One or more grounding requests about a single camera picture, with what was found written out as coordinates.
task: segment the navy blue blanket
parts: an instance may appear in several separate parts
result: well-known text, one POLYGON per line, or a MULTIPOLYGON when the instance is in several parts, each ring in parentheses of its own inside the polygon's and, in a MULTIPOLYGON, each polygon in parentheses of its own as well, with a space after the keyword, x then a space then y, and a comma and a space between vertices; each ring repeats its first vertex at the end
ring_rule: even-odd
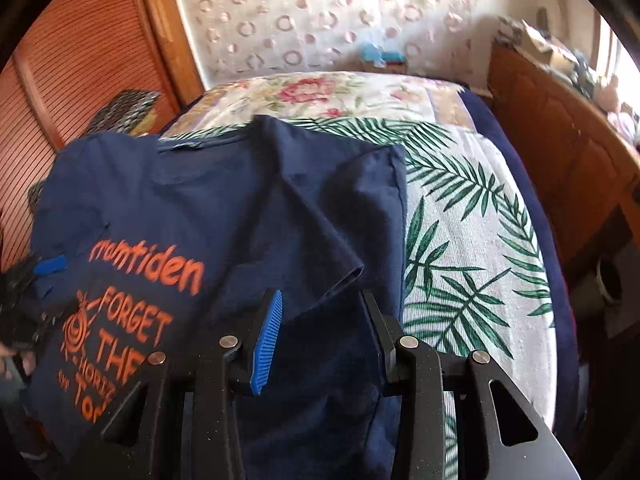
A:
POLYGON ((562 276, 562 269, 553 235, 540 200, 524 168, 518 153, 504 134, 500 124, 482 99, 468 89, 460 95, 466 109, 482 136, 500 150, 527 205, 529 216, 536 230, 542 257, 545 261, 547 281, 556 322, 556 347, 558 352, 558 389, 554 433, 562 441, 571 434, 575 425, 575 403, 578 384, 578 343, 575 336, 574 315, 562 276))

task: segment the folded t-shirt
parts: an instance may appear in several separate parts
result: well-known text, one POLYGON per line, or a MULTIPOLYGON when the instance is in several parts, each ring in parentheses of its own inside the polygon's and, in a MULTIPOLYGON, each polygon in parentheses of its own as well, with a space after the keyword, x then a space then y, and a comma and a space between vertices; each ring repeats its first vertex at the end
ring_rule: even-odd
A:
POLYGON ((248 477, 388 476, 398 404, 370 382, 357 291, 399 315, 405 209, 401 146, 267 116, 203 141, 76 140, 47 178, 32 248, 68 260, 44 305, 79 309, 40 353, 31 408, 71 456, 147 355, 193 350, 274 287, 270 380, 238 402, 248 477))

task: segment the patterned wallpaper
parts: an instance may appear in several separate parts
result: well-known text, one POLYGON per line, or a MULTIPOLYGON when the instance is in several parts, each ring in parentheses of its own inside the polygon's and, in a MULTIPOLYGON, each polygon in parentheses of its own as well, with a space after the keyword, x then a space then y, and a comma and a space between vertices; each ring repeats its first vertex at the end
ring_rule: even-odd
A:
POLYGON ((178 0, 178 7, 206 88, 279 72, 358 70, 363 43, 402 51, 411 73, 473 83, 479 1, 178 0))

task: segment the bedspread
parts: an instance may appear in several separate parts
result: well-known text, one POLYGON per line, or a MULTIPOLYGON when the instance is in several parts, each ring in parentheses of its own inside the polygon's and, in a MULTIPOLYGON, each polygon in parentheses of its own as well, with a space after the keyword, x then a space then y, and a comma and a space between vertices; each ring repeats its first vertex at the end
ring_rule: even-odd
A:
MULTIPOLYGON (((502 153, 476 132, 459 85, 369 73, 295 73, 215 87, 165 133, 216 136, 254 114, 407 152, 405 332, 439 351, 485 349, 551 426, 557 386, 550 286, 502 153)), ((446 396, 446 478, 457 473, 446 396)))
MULTIPOLYGON (((443 352, 487 350, 551 425, 556 338, 549 285, 524 200, 500 151, 467 128, 373 118, 289 120, 407 153, 405 332, 443 352)), ((241 125, 178 134, 216 136, 241 125)), ((446 397, 446 478, 455 478, 453 399, 446 397)))
POLYGON ((256 77, 216 86, 165 133, 247 123, 254 114, 373 117, 454 124, 475 129, 460 85, 413 76, 311 72, 256 77))

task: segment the wooden dresser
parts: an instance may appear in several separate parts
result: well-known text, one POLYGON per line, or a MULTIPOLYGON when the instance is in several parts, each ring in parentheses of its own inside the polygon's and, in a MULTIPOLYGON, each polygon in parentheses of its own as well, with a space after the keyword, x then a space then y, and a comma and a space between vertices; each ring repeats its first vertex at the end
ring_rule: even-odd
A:
POLYGON ((532 60, 497 43, 488 83, 494 115, 536 187, 565 274, 584 272, 607 252, 605 238, 622 231, 630 229, 640 245, 640 156, 604 114, 532 60), (618 226, 620 219, 628 228, 618 226), (603 237, 607 226, 610 235, 603 237))

